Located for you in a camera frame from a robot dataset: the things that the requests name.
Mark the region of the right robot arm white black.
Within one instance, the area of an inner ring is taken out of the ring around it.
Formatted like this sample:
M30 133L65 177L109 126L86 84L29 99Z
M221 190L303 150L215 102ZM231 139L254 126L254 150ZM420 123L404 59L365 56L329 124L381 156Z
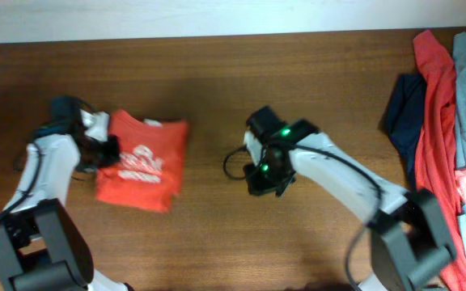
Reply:
M281 195L297 175L339 200L370 235L373 277L356 290L420 290L456 259L438 200L426 189L410 192L367 169L307 120L247 123L245 166L253 195Z

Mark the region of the orange soccer t-shirt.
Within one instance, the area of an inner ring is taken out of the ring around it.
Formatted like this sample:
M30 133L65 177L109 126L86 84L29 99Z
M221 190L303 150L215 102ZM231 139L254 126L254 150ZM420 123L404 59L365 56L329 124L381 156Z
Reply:
M167 213L181 192L189 124L185 120L137 120L118 110L110 133L118 138L120 161L100 168L96 199L155 213Z

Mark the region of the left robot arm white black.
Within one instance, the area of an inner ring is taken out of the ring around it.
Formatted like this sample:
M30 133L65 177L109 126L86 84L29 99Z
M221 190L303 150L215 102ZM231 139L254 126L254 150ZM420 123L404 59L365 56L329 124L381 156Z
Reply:
M80 152L69 134L34 133L11 200L0 212L0 283L5 290L120 290L95 270L89 246L66 212Z

